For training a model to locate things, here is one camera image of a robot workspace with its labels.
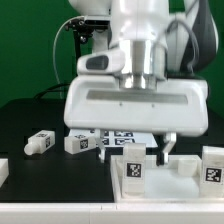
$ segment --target black and white pattern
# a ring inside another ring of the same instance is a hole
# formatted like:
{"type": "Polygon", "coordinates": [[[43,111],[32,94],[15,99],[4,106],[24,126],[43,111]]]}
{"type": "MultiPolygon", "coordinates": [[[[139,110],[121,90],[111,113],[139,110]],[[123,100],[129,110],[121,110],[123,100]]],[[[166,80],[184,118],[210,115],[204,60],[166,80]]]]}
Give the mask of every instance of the black and white pattern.
{"type": "Polygon", "coordinates": [[[109,138],[104,138],[102,142],[105,146],[110,144],[109,138]]]}
{"type": "Polygon", "coordinates": [[[205,180],[213,183],[222,182],[222,169],[206,168],[205,180]]]}
{"type": "MultiPolygon", "coordinates": [[[[72,129],[69,136],[85,136],[88,138],[94,137],[94,133],[94,129],[72,129]]],[[[156,141],[152,134],[131,131],[105,131],[103,142],[106,147],[113,148],[123,147],[125,143],[146,143],[147,147],[157,147],[156,141]]]]}
{"type": "Polygon", "coordinates": [[[44,138],[46,136],[47,136],[47,134],[38,134],[38,135],[36,135],[36,137],[38,137],[38,138],[44,138]]]}
{"type": "Polygon", "coordinates": [[[49,147],[50,145],[51,145],[51,139],[49,137],[49,138],[46,138],[46,148],[49,147]]]}
{"type": "Polygon", "coordinates": [[[88,148],[88,139],[84,139],[80,141],[80,149],[87,149],[88,148]]]}
{"type": "Polygon", "coordinates": [[[123,138],[129,137],[130,138],[130,137],[133,137],[134,135],[133,135],[133,132],[115,131],[114,136],[115,137],[123,137],[123,138]]]}
{"type": "Polygon", "coordinates": [[[85,135],[76,135],[75,137],[78,138],[78,139],[86,138],[85,135]]]}
{"type": "Polygon", "coordinates": [[[127,163],[127,177],[142,177],[142,165],[138,163],[127,163]]]}
{"type": "Polygon", "coordinates": [[[115,138],[115,145],[124,145],[125,143],[135,143],[133,138],[115,138]]]}

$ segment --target white tray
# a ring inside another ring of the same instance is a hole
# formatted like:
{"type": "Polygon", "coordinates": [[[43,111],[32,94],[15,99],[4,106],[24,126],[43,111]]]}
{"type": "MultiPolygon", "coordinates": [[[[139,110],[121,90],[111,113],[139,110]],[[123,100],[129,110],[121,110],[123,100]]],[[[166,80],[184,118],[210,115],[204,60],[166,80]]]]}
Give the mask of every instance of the white tray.
{"type": "Polygon", "coordinates": [[[198,156],[170,155],[169,164],[156,165],[156,156],[146,156],[145,195],[143,198],[122,198],[121,183],[123,173],[122,156],[111,157],[111,177],[116,202],[152,202],[155,200],[204,200],[199,197],[201,159],[198,156]],[[197,174],[183,177],[178,174],[179,158],[194,158],[198,161],[197,174]]]}

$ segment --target black cable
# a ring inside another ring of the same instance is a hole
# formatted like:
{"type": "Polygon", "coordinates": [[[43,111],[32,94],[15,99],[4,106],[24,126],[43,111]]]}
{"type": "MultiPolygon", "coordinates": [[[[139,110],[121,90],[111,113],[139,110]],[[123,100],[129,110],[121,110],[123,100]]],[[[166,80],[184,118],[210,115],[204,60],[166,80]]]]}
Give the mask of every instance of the black cable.
{"type": "Polygon", "coordinates": [[[81,57],[80,37],[77,30],[73,30],[73,37],[75,41],[75,55],[76,55],[76,65],[77,65],[78,60],[81,57]]]}
{"type": "Polygon", "coordinates": [[[176,28],[176,26],[178,26],[178,24],[180,24],[182,27],[184,27],[184,29],[187,31],[187,33],[191,39],[192,45],[193,45],[194,56],[193,56],[193,59],[187,64],[187,69],[189,72],[191,72],[192,75],[194,75],[193,67],[198,63],[199,56],[200,56],[198,41],[197,41],[197,38],[196,38],[194,32],[188,27],[188,25],[184,21],[179,20],[179,19],[173,20],[169,24],[166,32],[170,33],[173,30],[173,28],[176,28]]]}
{"type": "Polygon", "coordinates": [[[52,93],[52,92],[67,92],[67,89],[61,89],[61,87],[65,87],[65,86],[69,86],[70,83],[61,83],[61,84],[57,84],[57,85],[54,85],[52,87],[49,87],[47,88],[46,90],[36,94],[34,96],[34,99],[41,99],[44,95],[46,95],[47,93],[52,93]]]}

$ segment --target green background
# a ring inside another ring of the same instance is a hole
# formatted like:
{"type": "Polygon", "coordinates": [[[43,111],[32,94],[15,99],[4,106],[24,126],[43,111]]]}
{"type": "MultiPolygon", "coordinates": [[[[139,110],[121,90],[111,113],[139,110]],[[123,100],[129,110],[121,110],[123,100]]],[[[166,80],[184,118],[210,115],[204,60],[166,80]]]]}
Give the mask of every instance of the green background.
{"type": "MultiPolygon", "coordinates": [[[[208,105],[224,117],[224,1],[209,2],[220,43],[217,58],[200,76],[208,81],[211,89],[208,105]]],[[[170,9],[183,11],[183,1],[170,0],[170,9]]],[[[54,37],[59,27],[76,15],[68,0],[1,0],[0,106],[12,99],[31,98],[56,84],[52,66],[54,37]]],[[[88,52],[89,48],[90,45],[85,46],[83,51],[88,52]]],[[[75,77],[71,31],[60,35],[57,65],[61,81],[71,81],[75,77]]]]}

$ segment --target qr code sticker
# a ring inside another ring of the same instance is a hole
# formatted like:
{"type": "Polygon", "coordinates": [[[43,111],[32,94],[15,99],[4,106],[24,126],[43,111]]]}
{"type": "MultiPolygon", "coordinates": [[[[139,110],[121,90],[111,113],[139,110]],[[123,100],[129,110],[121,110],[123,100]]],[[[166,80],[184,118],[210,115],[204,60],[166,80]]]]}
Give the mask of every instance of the qr code sticker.
{"type": "MultiPolygon", "coordinates": [[[[90,129],[89,132],[91,134],[94,134],[95,133],[95,130],[94,129],[90,129]]],[[[109,131],[104,131],[104,137],[109,137],[109,131]]]]}
{"type": "Polygon", "coordinates": [[[142,177],[142,164],[139,163],[127,163],[127,177],[142,177]]]}
{"type": "Polygon", "coordinates": [[[115,138],[115,145],[124,145],[125,143],[135,143],[133,138],[115,138]]]}
{"type": "Polygon", "coordinates": [[[116,137],[133,137],[133,132],[115,131],[114,136],[116,137]]]}
{"type": "Polygon", "coordinates": [[[86,138],[85,135],[76,135],[75,137],[78,138],[78,139],[86,138]]]}
{"type": "Polygon", "coordinates": [[[46,136],[47,136],[47,134],[38,134],[38,135],[36,135],[36,137],[39,137],[39,138],[44,138],[46,136]]]}
{"type": "Polygon", "coordinates": [[[109,145],[109,138],[104,138],[102,142],[104,145],[109,145]]]}
{"type": "Polygon", "coordinates": [[[87,149],[88,148],[88,139],[80,141],[80,149],[87,149]]]}
{"type": "Polygon", "coordinates": [[[46,148],[49,147],[50,144],[51,144],[50,137],[49,138],[46,138],[46,148]]]}
{"type": "Polygon", "coordinates": [[[223,184],[222,173],[222,169],[206,168],[205,181],[210,183],[223,184]]]}

